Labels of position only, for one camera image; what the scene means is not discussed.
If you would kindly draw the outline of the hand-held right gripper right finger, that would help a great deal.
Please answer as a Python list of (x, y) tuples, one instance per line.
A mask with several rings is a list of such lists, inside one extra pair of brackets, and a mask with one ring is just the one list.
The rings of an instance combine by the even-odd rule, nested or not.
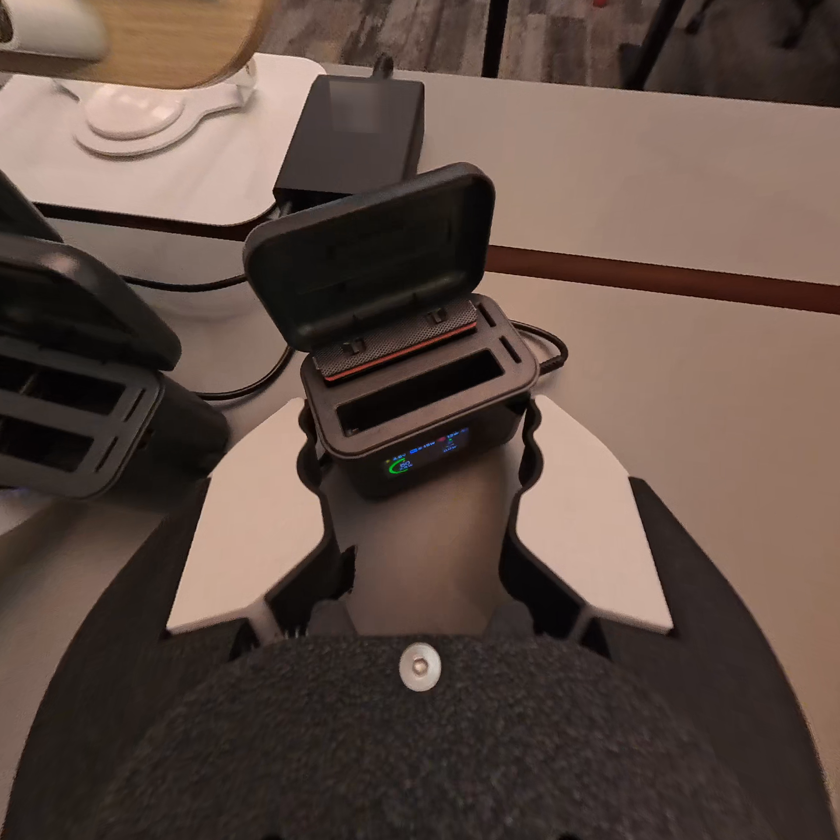
[(522, 426), (520, 487), (499, 574), (536, 631), (579, 641), (595, 620), (666, 636), (674, 621), (617, 457), (546, 395)]

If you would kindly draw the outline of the black multiport charger hub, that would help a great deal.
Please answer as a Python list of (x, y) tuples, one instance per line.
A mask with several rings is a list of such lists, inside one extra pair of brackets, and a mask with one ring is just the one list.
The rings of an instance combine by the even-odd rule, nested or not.
[(410, 179), (424, 129), (421, 81), (318, 76), (274, 185), (276, 205), (294, 213)]

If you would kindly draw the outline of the black battery red edge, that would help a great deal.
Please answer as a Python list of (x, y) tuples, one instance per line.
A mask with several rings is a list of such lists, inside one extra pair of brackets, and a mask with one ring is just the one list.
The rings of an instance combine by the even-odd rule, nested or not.
[(404, 361), (477, 329), (478, 310), (470, 299), (424, 311), (311, 353), (323, 380), (334, 385)]

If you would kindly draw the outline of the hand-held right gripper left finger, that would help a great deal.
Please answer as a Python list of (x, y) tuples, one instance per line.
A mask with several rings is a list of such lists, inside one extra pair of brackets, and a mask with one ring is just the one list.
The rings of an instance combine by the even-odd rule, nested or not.
[(165, 629), (181, 635), (246, 620), (261, 643), (356, 635), (340, 597), (341, 551), (321, 483), (317, 435), (292, 398), (213, 470)]

